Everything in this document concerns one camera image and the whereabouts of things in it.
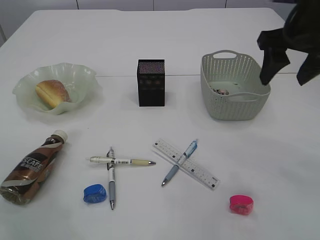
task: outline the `transparent ruler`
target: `transparent ruler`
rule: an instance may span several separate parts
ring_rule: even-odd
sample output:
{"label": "transparent ruler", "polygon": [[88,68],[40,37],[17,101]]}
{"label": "transparent ruler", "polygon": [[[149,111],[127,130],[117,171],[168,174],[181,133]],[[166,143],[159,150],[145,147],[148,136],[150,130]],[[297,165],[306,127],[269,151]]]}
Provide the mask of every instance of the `transparent ruler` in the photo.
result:
{"label": "transparent ruler", "polygon": [[[152,146],[157,154],[173,164],[177,164],[178,159],[183,154],[161,138]],[[179,169],[211,190],[214,190],[219,185],[219,179],[196,164],[192,156],[185,160],[179,166]]]}

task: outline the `basket handle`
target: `basket handle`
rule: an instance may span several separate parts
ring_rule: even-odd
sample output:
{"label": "basket handle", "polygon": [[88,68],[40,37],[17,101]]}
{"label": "basket handle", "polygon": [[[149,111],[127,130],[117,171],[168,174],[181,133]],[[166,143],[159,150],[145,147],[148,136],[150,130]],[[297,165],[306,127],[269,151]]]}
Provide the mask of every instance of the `basket handle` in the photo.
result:
{"label": "basket handle", "polygon": [[[241,97],[241,96],[255,96],[254,99],[251,99],[251,100],[234,100],[234,98],[236,97]],[[253,103],[253,102],[256,102],[259,100],[259,97],[255,94],[252,94],[252,93],[246,93],[246,92],[242,92],[242,93],[237,93],[237,94],[234,94],[234,95],[230,95],[230,96],[227,96],[226,100],[228,102],[237,102],[237,103]]]}
{"label": "basket handle", "polygon": [[[215,57],[215,55],[217,54],[234,54],[235,57],[227,57],[227,58],[221,58],[221,57]],[[238,58],[241,54],[236,52],[236,51],[232,51],[232,50],[220,50],[220,51],[216,51],[214,53],[211,53],[211,56],[214,58],[214,59],[235,59],[235,58]]]}

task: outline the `black box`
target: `black box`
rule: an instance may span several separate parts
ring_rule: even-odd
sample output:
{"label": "black box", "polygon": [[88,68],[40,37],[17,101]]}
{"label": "black box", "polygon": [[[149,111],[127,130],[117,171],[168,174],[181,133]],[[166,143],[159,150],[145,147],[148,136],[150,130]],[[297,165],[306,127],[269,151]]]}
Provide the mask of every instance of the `black box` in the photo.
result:
{"label": "black box", "polygon": [[165,106],[165,60],[139,59],[136,77],[139,106]]}

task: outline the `bottle cap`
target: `bottle cap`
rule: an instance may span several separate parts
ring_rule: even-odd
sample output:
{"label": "bottle cap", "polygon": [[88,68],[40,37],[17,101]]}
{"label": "bottle cap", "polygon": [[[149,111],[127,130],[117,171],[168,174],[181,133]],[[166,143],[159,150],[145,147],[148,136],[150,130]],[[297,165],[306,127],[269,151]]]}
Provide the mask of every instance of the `bottle cap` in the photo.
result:
{"label": "bottle cap", "polygon": [[83,201],[88,204],[96,204],[103,202],[107,198],[107,192],[101,184],[88,186],[84,189]]}
{"label": "bottle cap", "polygon": [[54,133],[52,135],[57,135],[60,138],[62,138],[62,140],[64,141],[64,143],[67,141],[68,139],[68,135],[62,131],[62,130],[55,130]]}
{"label": "bottle cap", "polygon": [[234,195],[230,197],[230,209],[233,213],[249,215],[254,208],[254,201],[249,196]]}

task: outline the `pink sharpener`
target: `pink sharpener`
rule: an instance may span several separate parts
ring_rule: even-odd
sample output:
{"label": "pink sharpener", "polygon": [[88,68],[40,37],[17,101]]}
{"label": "pink sharpener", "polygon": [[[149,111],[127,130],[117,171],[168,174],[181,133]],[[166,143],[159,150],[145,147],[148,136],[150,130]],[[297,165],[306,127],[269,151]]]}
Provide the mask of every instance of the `pink sharpener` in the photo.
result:
{"label": "pink sharpener", "polygon": [[235,214],[249,215],[254,208],[254,201],[249,196],[234,195],[230,197],[230,209]]}

